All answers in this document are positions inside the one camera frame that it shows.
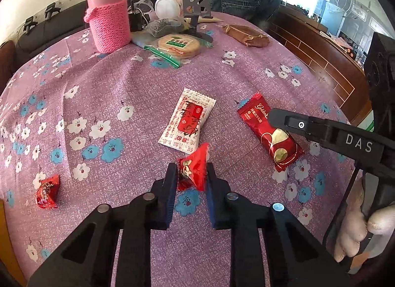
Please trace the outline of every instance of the pink knitted bottle sleeve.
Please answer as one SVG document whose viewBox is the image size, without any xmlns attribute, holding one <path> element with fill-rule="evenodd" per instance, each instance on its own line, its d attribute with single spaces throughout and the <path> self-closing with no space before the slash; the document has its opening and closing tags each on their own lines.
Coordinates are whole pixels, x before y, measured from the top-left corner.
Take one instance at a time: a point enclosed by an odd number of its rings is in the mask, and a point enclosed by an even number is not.
<svg viewBox="0 0 395 287">
<path fill-rule="evenodd" d="M 130 42 L 128 3 L 122 0 L 95 8 L 88 8 L 84 21 L 89 23 L 97 50 L 110 53 Z"/>
</svg>

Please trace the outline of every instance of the small red candy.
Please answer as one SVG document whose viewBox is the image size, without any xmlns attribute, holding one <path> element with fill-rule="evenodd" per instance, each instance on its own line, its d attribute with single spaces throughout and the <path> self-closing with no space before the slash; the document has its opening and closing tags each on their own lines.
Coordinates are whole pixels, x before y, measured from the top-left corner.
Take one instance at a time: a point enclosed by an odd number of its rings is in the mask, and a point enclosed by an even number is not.
<svg viewBox="0 0 395 287">
<path fill-rule="evenodd" d="M 58 174 L 41 181 L 41 186 L 38 188 L 36 193 L 36 202 L 40 208 L 58 208 L 55 201 L 58 195 L 59 185 L 60 182 Z"/>
<path fill-rule="evenodd" d="M 237 112 L 269 151 L 276 170 L 280 172 L 295 162 L 304 151 L 289 133 L 273 128 L 269 124 L 267 120 L 269 111 L 270 106 L 262 94 L 257 92 Z"/>
<path fill-rule="evenodd" d="M 178 160 L 180 178 L 177 189 L 184 191 L 195 186 L 198 191 L 204 191 L 206 185 L 208 143 L 203 143 L 195 152 L 184 159 Z"/>
</svg>

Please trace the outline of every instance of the screw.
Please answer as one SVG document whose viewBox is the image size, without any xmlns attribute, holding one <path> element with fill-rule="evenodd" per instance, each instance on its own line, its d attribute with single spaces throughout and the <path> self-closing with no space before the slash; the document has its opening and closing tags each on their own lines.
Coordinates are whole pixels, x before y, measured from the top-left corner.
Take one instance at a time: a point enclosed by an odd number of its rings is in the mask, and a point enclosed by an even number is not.
<svg viewBox="0 0 395 287">
<path fill-rule="evenodd" d="M 229 200 L 234 201 L 234 200 L 237 200 L 237 199 L 238 199 L 238 194 L 237 194 L 236 192 L 229 192 L 229 193 L 226 195 L 226 197 L 227 197 Z"/>
<path fill-rule="evenodd" d="M 143 199 L 146 201 L 151 201 L 155 198 L 155 195 L 152 192 L 146 192 L 143 194 Z"/>
<path fill-rule="evenodd" d="M 284 205 L 281 203 L 275 203 L 273 204 L 273 209 L 276 211 L 283 211 L 285 209 Z"/>
<path fill-rule="evenodd" d="M 101 204 L 98 206 L 98 212 L 100 213 L 105 213 L 110 209 L 110 206 L 108 204 Z"/>
</svg>

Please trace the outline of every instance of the pink thermos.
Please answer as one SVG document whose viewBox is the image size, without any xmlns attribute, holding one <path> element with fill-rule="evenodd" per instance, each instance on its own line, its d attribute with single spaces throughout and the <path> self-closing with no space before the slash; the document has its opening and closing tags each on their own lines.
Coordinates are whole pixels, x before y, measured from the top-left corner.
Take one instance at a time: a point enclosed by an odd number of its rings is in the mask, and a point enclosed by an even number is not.
<svg viewBox="0 0 395 287">
<path fill-rule="evenodd" d="M 126 0 L 88 0 L 84 21 L 99 52 L 110 53 L 130 42 L 128 4 Z"/>
</svg>

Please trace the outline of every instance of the brown snack package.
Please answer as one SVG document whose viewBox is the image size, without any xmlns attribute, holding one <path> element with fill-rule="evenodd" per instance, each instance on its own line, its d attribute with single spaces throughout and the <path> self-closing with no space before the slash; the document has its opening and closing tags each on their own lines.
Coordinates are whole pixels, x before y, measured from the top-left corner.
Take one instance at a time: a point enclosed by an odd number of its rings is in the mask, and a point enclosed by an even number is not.
<svg viewBox="0 0 395 287">
<path fill-rule="evenodd" d="M 225 25 L 222 27 L 226 34 L 243 43 L 245 46 L 263 48 L 270 42 L 266 34 L 243 25 Z"/>
</svg>

